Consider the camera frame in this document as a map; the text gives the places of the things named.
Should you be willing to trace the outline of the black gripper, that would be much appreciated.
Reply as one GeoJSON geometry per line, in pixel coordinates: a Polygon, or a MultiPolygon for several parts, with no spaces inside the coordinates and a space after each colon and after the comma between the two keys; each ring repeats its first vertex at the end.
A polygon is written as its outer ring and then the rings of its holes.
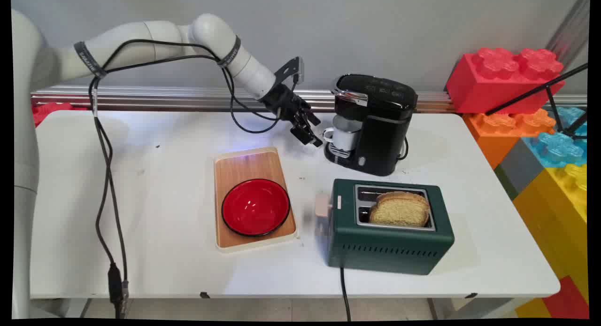
{"type": "Polygon", "coordinates": [[[311,130],[310,125],[319,125],[320,119],[308,107],[304,99],[299,97],[285,84],[277,84],[258,101],[280,120],[290,121],[290,133],[303,145],[311,144],[321,147],[323,142],[311,130]]]}

